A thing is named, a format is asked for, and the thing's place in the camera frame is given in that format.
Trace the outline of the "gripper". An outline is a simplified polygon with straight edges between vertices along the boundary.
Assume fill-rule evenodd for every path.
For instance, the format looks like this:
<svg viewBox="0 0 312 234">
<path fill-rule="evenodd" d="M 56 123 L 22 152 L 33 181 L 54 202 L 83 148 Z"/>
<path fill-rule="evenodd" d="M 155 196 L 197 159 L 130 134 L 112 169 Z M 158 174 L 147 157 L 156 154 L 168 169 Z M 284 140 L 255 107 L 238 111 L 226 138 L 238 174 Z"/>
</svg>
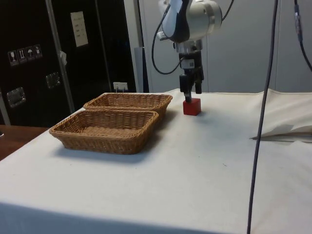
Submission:
<svg viewBox="0 0 312 234">
<path fill-rule="evenodd" d="M 184 74 L 179 76 L 180 91 L 185 96 L 186 102 L 192 101 L 192 87 L 193 80 L 190 72 L 186 69 L 196 69 L 195 71 L 195 92 L 197 94 L 202 93 L 202 82 L 204 80 L 203 68 L 202 68 L 202 56 L 201 52 L 183 54 L 179 53 L 179 59 L 181 60 L 180 68 L 184 69 Z"/>
</svg>

